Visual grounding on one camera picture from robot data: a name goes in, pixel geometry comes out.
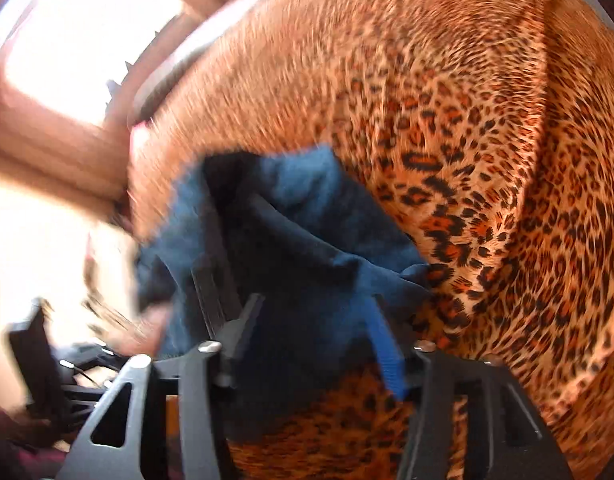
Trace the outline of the person's left hand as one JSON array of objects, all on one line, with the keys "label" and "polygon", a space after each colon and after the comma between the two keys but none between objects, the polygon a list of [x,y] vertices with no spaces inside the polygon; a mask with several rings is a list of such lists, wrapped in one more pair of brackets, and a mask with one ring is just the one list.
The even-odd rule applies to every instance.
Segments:
[{"label": "person's left hand", "polygon": [[112,337],[110,348],[121,356],[146,354],[155,358],[161,348],[171,311],[171,304],[152,304],[140,314],[134,325]]}]

